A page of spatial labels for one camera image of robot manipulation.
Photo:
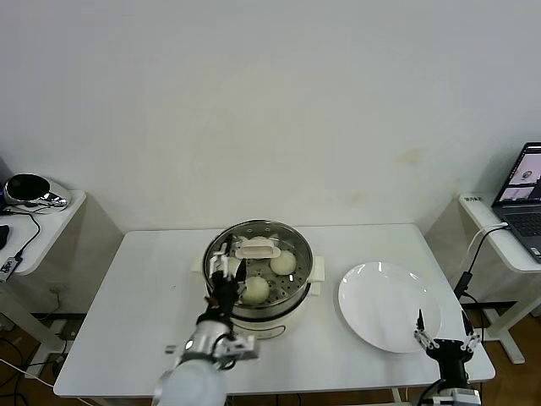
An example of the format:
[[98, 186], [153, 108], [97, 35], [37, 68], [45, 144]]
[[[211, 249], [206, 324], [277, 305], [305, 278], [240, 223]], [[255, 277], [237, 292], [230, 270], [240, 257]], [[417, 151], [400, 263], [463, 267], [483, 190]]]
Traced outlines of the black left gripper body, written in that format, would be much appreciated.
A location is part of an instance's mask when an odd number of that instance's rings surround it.
[[224, 272], [215, 272], [211, 276], [212, 293], [207, 301], [205, 319], [224, 325], [231, 325], [234, 305], [238, 302], [241, 292], [245, 289], [245, 272], [239, 277], [232, 277]]

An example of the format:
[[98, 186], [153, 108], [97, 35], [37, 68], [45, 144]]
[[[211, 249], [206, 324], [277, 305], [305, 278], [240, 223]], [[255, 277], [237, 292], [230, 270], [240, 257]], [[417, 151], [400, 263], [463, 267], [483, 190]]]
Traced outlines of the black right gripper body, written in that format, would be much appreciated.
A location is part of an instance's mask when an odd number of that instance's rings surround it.
[[445, 384], [467, 384], [465, 364], [471, 360], [471, 349], [465, 343], [436, 338], [425, 352], [438, 364], [440, 379]]

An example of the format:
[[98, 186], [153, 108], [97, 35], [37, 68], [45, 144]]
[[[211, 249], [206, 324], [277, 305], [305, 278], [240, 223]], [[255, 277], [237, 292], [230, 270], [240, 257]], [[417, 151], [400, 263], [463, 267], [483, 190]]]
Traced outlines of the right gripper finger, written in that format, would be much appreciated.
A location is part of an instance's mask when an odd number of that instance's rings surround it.
[[418, 310], [418, 318], [416, 320], [413, 336], [423, 349], [436, 349], [436, 342], [426, 331], [421, 309]]
[[461, 349], [469, 353], [473, 353], [474, 349], [482, 341], [481, 335], [474, 330], [473, 325], [470, 322], [467, 316], [467, 313], [464, 310], [462, 311], [462, 322], [464, 325], [466, 338], [465, 338], [465, 341], [463, 342], [463, 345], [461, 346]]

